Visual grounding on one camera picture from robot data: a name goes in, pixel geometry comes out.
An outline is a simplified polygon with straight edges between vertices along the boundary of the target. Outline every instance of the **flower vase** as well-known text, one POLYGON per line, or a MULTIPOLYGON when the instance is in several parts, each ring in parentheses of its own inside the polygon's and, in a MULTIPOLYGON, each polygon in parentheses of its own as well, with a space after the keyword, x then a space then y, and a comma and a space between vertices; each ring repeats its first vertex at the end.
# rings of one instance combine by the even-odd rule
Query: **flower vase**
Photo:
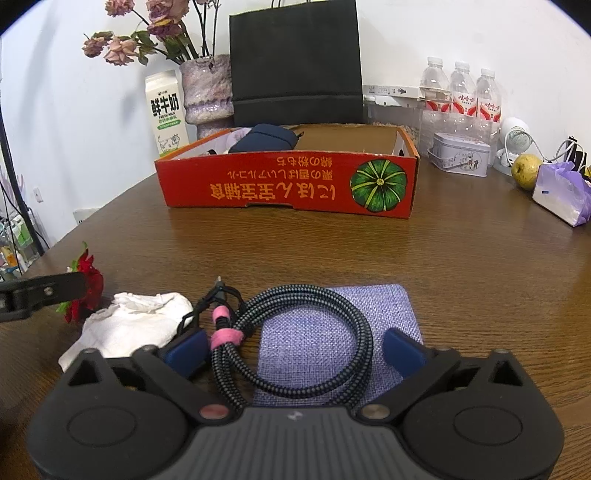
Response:
POLYGON ((231 127, 234 105, 230 55, 185 61, 180 70, 186 121, 197 125, 199 138, 204 132, 211 134, 231 127))

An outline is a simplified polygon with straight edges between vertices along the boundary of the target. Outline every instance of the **white towel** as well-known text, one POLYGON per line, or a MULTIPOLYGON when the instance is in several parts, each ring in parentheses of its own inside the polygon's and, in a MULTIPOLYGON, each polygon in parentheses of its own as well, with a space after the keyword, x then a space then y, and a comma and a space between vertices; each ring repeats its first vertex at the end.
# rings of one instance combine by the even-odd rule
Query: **white towel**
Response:
POLYGON ((180 293, 155 297, 118 293, 111 306, 86 319, 80 338, 60 357, 60 367, 65 372, 84 348, 98 348, 105 358, 120 358, 144 345, 162 347, 192 310, 180 293))

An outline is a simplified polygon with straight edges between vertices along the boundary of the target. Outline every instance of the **purple plastic bag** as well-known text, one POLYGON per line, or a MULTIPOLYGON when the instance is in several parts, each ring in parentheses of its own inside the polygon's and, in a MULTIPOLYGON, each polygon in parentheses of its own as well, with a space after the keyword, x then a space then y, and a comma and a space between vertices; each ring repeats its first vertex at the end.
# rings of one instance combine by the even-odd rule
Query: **purple plastic bag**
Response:
POLYGON ((591 187, 571 161, 541 165, 533 199, 570 226, 591 218, 591 187))

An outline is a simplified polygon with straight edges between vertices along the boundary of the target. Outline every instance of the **pink velcro strap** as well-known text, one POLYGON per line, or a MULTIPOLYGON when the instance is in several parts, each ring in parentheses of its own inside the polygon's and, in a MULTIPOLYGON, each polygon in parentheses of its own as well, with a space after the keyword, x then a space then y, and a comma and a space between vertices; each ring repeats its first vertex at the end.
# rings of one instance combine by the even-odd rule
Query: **pink velcro strap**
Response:
POLYGON ((230 310, 228 310, 228 307, 224 305, 219 305, 213 309, 212 320, 214 325, 217 322, 217 319, 220 317, 224 317, 227 319, 230 318, 230 310))
POLYGON ((220 345, 228 342, 239 346, 243 340, 244 333, 242 333, 240 330, 236 330, 234 328, 221 328, 216 330, 212 335, 210 349, 211 351, 214 351, 220 345))

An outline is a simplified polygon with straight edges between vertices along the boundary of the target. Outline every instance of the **black mount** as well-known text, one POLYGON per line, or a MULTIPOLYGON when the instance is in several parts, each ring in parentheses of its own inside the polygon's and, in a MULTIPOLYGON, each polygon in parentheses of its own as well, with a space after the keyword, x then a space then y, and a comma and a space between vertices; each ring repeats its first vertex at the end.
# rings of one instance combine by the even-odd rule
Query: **black mount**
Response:
POLYGON ((548 478, 562 428, 513 355, 420 349, 424 365, 355 417, 344 407, 238 414, 153 347, 110 360, 90 349, 37 411, 28 450, 49 480, 548 478))
POLYGON ((82 272, 0 282, 0 323, 29 318, 48 305, 86 295, 82 272))

